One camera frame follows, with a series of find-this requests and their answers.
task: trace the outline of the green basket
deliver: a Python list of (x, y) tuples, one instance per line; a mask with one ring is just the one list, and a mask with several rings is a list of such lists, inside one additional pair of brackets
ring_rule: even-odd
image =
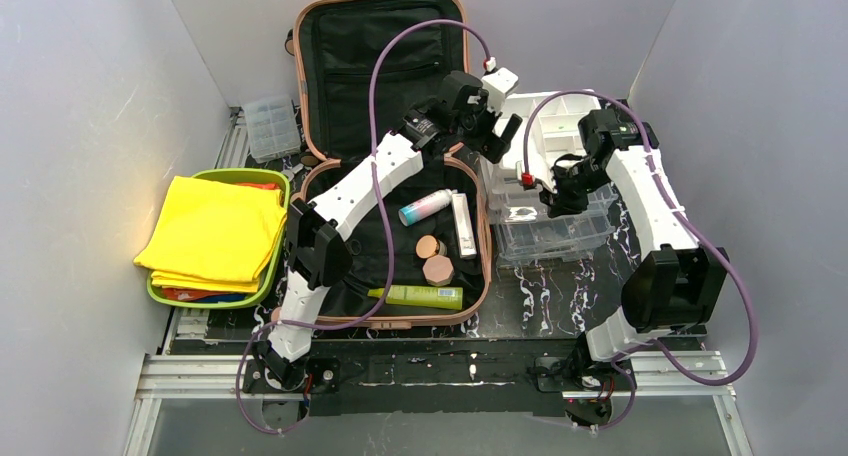
[[(289, 206), (289, 181), (281, 173), (277, 171), (269, 171), (267, 169), (245, 169), (245, 168), (228, 168), (228, 169), (210, 169), (201, 171), (193, 176), (198, 179), (207, 181), (218, 181), (220, 183), (259, 183), (267, 184), (274, 183), (283, 190), (283, 199), (280, 201), (284, 208)], [(169, 306), (177, 306), (180, 308), (199, 308), (199, 309), (237, 309), (256, 306), (261, 303), (265, 296), (271, 291), (271, 283), (274, 281), (274, 274), (277, 271), (277, 261), (280, 259), (280, 249), (283, 246), (285, 238), (285, 226), (280, 231), (280, 236), (274, 244), (274, 252), (271, 254), (271, 261), (268, 266), (262, 270), (259, 275), (259, 291), (249, 295), (243, 301), (219, 302), (219, 303), (197, 303), (194, 301), (173, 301), (165, 297), (162, 288), (153, 286), (152, 271), (147, 275), (147, 292), (155, 301)]]

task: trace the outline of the red connector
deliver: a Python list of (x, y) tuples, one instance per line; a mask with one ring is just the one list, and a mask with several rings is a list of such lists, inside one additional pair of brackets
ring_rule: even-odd
[(521, 173), (521, 186), (524, 189), (533, 189), (536, 187), (536, 178), (530, 173)]

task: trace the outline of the suitcase lid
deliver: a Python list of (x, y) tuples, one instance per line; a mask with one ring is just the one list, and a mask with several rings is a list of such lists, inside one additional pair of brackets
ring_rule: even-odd
[[(294, 28), (303, 132), (322, 160), (361, 160), (370, 152), (368, 84), (386, 44), (413, 24), (465, 21), (458, 0), (324, 0), (304, 9)], [(453, 70), (468, 70), (463, 30), (434, 25), (401, 40), (376, 87), (377, 137), (409, 107), (436, 94)]]

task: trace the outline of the green tube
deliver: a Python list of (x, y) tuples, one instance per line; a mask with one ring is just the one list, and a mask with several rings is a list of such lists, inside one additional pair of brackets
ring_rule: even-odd
[[(382, 295), (382, 289), (368, 291), (368, 296), (372, 298), (379, 298)], [(394, 285), (389, 290), (386, 303), (459, 310), (462, 309), (462, 288)]]

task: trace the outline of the suitcase zipper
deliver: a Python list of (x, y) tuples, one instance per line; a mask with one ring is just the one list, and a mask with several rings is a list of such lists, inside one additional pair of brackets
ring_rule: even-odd
[[(378, 82), (403, 81), (404, 79), (425, 76), (439, 71), (443, 67), (441, 61), (432, 61), (419, 64), (410, 68), (391, 68), (388, 71), (380, 71), (377, 76)], [(334, 70), (324, 74), (324, 81), (330, 83), (368, 83), (371, 81), (371, 72), (363, 73), (361, 69)]]

